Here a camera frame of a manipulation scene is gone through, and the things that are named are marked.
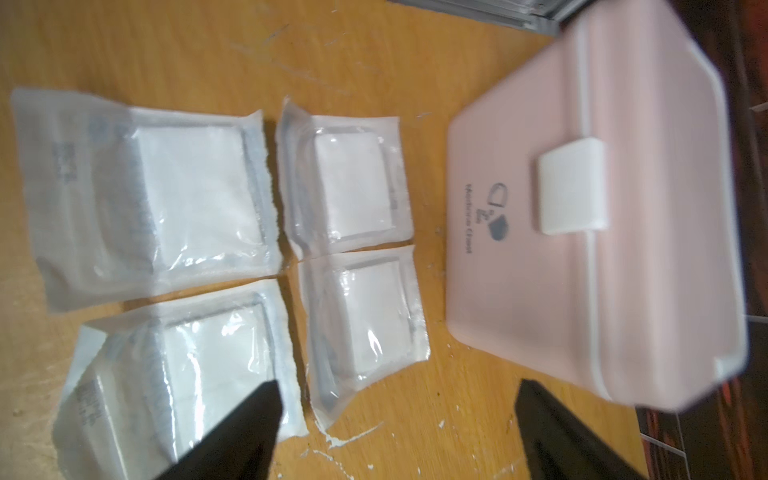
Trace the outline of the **pink medicine chest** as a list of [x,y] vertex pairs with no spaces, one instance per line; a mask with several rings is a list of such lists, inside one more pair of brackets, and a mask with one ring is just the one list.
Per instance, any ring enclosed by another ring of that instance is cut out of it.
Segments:
[[747,322],[721,77],[666,1],[598,1],[447,135],[446,325],[624,405],[738,374]]

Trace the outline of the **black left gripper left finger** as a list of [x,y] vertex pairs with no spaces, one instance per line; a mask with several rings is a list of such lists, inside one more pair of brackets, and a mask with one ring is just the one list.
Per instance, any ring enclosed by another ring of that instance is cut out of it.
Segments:
[[158,479],[266,479],[282,413],[279,383],[262,383]]

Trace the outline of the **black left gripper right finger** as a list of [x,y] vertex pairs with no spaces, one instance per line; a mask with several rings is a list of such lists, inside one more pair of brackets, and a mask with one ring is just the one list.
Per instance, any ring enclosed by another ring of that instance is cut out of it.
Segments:
[[520,383],[515,414],[533,479],[642,477],[537,381]]

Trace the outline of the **white gauze packet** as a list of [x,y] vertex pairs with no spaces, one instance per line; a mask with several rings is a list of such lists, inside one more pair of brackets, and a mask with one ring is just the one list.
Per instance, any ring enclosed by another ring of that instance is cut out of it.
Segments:
[[298,259],[413,238],[399,118],[312,115],[285,100],[276,145],[284,230]]
[[243,286],[84,323],[53,425],[68,479],[152,479],[263,383],[277,437],[308,433],[279,283]]
[[37,88],[15,89],[10,104],[52,312],[280,271],[261,111],[158,110]]
[[358,392],[430,357],[414,248],[309,259],[298,274],[310,402],[327,430]]

